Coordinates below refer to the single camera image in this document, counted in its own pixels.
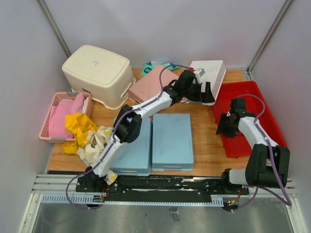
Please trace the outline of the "white perforated basket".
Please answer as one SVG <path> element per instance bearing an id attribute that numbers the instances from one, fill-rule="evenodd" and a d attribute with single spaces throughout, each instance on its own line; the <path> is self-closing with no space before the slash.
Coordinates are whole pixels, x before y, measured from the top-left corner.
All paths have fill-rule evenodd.
<path id="1" fill-rule="evenodd" d="M 197 69 L 197 68 L 203 68 L 205 70 L 204 79 L 206 82 L 210 82 L 211 84 L 211 91 L 212 94 L 216 99 L 218 97 L 226 69 L 224 66 L 224 62 L 222 60 L 212 60 L 212 61 L 192 61 L 190 67 Z M 201 91 L 205 91 L 205 83 L 201 85 Z M 189 103 L 198 103 L 194 101 L 188 100 Z M 202 103 L 199 102 L 202 105 L 209 105 L 212 106 L 214 103 Z"/>

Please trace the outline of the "red plastic tray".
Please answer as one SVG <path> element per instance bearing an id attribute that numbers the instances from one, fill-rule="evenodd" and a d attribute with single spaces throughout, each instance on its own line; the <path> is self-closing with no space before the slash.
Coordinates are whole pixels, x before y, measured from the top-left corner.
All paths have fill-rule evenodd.
<path id="1" fill-rule="evenodd" d="M 219 124 L 221 114 L 229 111 L 231 100 L 242 94 L 252 94 L 264 100 L 255 81 L 224 83 L 221 86 L 215 104 L 212 106 L 216 124 Z M 250 96 L 245 96 L 244 98 L 248 112 L 258 115 L 262 111 L 263 106 L 258 99 Z M 261 126 L 275 142 L 282 147 L 286 147 L 286 141 L 268 105 L 265 105 L 265 107 L 264 113 L 259 117 Z M 224 134 L 220 134 L 220 137 L 228 158 L 238 158 L 251 154 L 251 147 L 244 136 L 239 135 L 234 138 L 228 138 Z"/>

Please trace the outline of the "blue perforated basket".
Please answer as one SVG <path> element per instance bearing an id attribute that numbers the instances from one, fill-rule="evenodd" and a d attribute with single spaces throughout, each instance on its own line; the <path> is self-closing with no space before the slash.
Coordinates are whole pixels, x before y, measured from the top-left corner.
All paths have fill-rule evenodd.
<path id="1" fill-rule="evenodd" d="M 192 171 L 190 114 L 153 115 L 152 170 Z"/>
<path id="2" fill-rule="evenodd" d="M 149 176 L 151 174 L 152 120 L 144 120 L 138 138 L 121 148 L 110 168 L 117 175 Z"/>

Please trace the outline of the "pink perforated basket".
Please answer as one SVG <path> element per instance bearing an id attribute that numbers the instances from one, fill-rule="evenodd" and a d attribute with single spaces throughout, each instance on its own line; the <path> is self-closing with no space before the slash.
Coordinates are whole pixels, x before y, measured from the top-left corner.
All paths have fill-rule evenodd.
<path id="1" fill-rule="evenodd" d="M 129 100 L 135 104 L 147 101 L 161 91 L 159 75 L 164 66 L 158 65 L 129 88 Z"/>

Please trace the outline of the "large cream laundry basket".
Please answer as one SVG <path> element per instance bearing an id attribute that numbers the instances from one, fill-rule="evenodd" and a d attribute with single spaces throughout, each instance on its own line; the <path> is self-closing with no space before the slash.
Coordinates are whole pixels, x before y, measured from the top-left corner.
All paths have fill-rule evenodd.
<path id="1" fill-rule="evenodd" d="M 135 84 L 129 59 L 92 45 L 83 45 L 62 65 L 73 91 L 88 92 L 108 109 L 118 109 Z"/>

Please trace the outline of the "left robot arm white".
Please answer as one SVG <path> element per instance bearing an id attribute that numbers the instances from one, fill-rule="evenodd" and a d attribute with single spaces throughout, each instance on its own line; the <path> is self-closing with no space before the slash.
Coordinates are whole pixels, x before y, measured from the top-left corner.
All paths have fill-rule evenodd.
<path id="1" fill-rule="evenodd" d="M 99 158 L 81 174 L 88 188 L 99 192 L 108 183 L 104 180 L 115 161 L 120 149 L 134 142 L 139 134 L 144 119 L 160 110 L 171 107 L 183 98 L 194 102 L 214 103 L 212 82 L 207 79 L 202 68 L 185 68 L 178 79 L 168 85 L 160 86 L 160 92 L 147 101 L 130 107 L 124 105 L 114 122 L 112 136 L 100 153 Z"/>

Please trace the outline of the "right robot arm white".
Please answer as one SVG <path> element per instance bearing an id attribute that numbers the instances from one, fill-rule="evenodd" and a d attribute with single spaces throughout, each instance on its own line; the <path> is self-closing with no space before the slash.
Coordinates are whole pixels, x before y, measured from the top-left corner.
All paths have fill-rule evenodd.
<path id="1" fill-rule="evenodd" d="M 243 96 L 231 100 L 229 111 L 221 114 L 216 133 L 229 138 L 242 133 L 251 147 L 246 168 L 227 168 L 222 173 L 220 188 L 225 194 L 232 194 L 242 186 L 286 187 L 290 151 L 268 135 L 259 115 L 246 109 Z"/>

